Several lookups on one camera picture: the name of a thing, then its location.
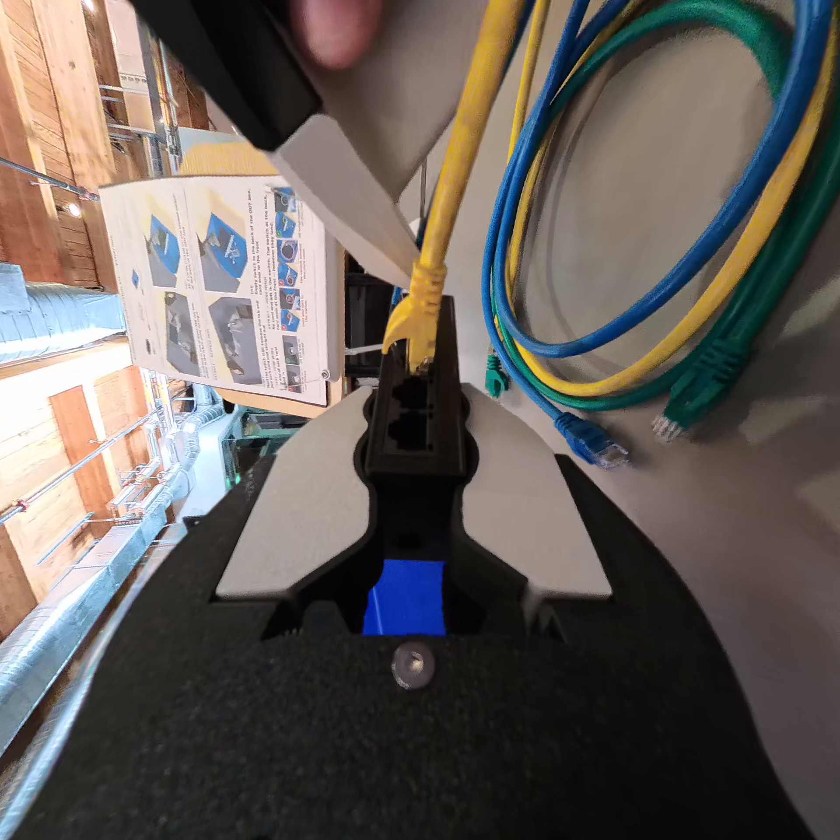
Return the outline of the printed instruction sheet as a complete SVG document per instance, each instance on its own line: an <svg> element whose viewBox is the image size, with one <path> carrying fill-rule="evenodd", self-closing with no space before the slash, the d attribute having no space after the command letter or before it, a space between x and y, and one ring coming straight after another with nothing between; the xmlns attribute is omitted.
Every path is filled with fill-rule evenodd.
<svg viewBox="0 0 840 840"><path fill-rule="evenodd" d="M136 364L318 410L341 377L343 252L281 175L104 186Z"/></svg>

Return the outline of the black ethernet port block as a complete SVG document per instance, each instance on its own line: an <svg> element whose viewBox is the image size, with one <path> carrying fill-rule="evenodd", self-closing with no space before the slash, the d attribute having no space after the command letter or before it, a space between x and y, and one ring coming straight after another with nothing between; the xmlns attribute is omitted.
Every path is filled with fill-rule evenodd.
<svg viewBox="0 0 840 840"><path fill-rule="evenodd" d="M410 373L406 357L405 342L389 349L364 406L360 476L371 492L372 540L383 560L446 561L469 476L452 297L443 297L428 369Z"/></svg>

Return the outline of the thin metal rod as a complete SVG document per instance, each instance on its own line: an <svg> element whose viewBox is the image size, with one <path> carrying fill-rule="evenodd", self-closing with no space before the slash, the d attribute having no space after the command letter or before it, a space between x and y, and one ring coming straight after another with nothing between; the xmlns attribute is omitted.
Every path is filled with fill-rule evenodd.
<svg viewBox="0 0 840 840"><path fill-rule="evenodd" d="M1 157L1 166L7 168L8 170L17 172L21 175L25 175L33 183L48 185L50 187L60 189L64 192L72 193L73 195L79 197L80 200L83 201L100 202L100 195L95 192L91 192L88 189L81 186L61 181L46 173L38 172L25 165L10 161L9 159L6 159L4 157Z"/></svg>
<svg viewBox="0 0 840 840"><path fill-rule="evenodd" d="M69 466L65 469L64 472L58 474L54 479L47 482L45 485L41 486L33 493L26 497L22 497L17 499L15 502L10 504L8 507L2 510L1 514L1 525L4 525L8 522L11 518L16 517L17 515L26 512L28 509L32 507L32 505L38 501L40 498L45 496L46 494L50 493L53 489L57 488L62 482L75 476L78 472L82 469L86 468L90 463L92 463L97 458L104 455L106 452L110 450L110 448L116 445L118 442L122 441L126 437L130 436L136 430L140 429L142 426L146 425L150 422L156 422L160 419L161 409L158 407L153 411L147 413L146 415L142 416L141 418L137 419L128 427L124 428L120 432L116 433L115 435L105 439L98 447L93 449L88 455L84 458L81 458L75 464Z"/></svg>

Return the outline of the silver ventilation duct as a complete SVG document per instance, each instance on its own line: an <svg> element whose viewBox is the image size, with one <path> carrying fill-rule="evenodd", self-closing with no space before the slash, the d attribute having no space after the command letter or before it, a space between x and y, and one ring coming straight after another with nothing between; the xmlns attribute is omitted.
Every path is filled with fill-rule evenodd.
<svg viewBox="0 0 840 840"><path fill-rule="evenodd" d="M1 648L1 754L38 726L43 702L92 655L124 615L144 576L187 534L183 521L153 515L112 528L60 576Z"/></svg>
<svg viewBox="0 0 840 840"><path fill-rule="evenodd" d="M50 282L28 282L1 264L1 364L78 350L125 333L118 296Z"/></svg>

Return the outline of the black metal frame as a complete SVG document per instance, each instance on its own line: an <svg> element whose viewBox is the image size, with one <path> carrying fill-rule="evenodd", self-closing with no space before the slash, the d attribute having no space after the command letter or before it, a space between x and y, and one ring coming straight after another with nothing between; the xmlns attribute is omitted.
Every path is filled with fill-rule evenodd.
<svg viewBox="0 0 840 840"><path fill-rule="evenodd" d="M396 288L366 272L351 255L345 256L344 346L345 376L351 380L378 379L382 343Z"/></svg>

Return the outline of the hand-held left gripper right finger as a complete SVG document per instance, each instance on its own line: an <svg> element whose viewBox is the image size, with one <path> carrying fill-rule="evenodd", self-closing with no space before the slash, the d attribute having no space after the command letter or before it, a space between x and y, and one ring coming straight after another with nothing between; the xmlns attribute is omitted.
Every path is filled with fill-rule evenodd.
<svg viewBox="0 0 840 840"><path fill-rule="evenodd" d="M554 452L473 385L466 431L478 449L461 503L465 534L524 578L519 602L613 595Z"/></svg>

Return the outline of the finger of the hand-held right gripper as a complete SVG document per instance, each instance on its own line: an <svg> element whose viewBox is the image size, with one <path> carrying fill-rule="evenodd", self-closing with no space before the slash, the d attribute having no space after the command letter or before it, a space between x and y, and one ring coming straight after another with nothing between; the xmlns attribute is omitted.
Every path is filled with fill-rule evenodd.
<svg viewBox="0 0 840 840"><path fill-rule="evenodd" d="M487 1L384 2L371 46L351 68L313 70L325 112L392 199L455 114L486 8Z"/></svg>
<svg viewBox="0 0 840 840"><path fill-rule="evenodd" d="M368 273L409 287L418 257L411 228L334 119L312 115L273 151L272 164Z"/></svg>

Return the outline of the person's right hand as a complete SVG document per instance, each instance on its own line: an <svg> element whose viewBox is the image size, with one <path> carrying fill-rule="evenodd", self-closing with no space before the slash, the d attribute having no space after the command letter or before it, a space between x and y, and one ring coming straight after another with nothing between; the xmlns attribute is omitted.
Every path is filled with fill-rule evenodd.
<svg viewBox="0 0 840 840"><path fill-rule="evenodd" d="M383 1L289 1L290 31L314 66L347 70L371 46L383 8Z"/></svg>

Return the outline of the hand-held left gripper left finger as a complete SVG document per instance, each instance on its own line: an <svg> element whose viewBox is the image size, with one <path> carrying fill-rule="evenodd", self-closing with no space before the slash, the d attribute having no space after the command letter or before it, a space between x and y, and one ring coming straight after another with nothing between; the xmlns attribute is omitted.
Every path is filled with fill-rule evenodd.
<svg viewBox="0 0 840 840"><path fill-rule="evenodd" d="M368 429L363 386L298 430L276 454L215 591L222 601L291 596L326 573L371 525L355 464Z"/></svg>

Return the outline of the blue flat object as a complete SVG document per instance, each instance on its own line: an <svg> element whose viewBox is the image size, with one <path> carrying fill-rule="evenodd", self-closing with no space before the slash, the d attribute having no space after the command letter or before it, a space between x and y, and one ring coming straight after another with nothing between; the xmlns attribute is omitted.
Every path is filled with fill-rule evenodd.
<svg viewBox="0 0 840 840"><path fill-rule="evenodd" d="M445 636L444 571L442 561L385 560L368 594L362 635Z"/></svg>

